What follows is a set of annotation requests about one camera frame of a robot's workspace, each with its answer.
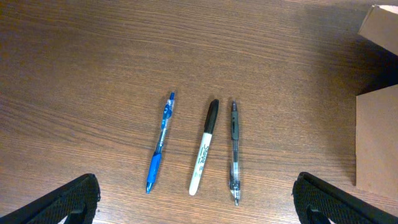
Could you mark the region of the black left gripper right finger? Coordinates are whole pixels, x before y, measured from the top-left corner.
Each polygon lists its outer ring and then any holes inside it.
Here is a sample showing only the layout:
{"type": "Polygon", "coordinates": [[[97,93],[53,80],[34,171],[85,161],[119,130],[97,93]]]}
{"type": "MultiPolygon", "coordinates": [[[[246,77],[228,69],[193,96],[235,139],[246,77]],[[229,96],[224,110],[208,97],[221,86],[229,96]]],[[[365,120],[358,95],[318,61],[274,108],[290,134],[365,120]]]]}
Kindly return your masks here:
{"type": "Polygon", "coordinates": [[[301,223],[397,224],[397,217],[382,211],[308,173],[299,173],[292,191],[301,223]]]}

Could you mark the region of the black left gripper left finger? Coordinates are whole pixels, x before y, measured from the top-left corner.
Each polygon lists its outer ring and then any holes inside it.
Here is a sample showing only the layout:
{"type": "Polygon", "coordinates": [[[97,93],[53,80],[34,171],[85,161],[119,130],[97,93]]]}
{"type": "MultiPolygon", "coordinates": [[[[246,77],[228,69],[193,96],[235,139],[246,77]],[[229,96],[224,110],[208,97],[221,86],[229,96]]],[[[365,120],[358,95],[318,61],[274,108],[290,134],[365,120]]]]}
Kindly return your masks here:
{"type": "Polygon", "coordinates": [[[3,217],[1,223],[92,224],[100,201],[94,174],[83,174],[41,198],[3,217]]]}

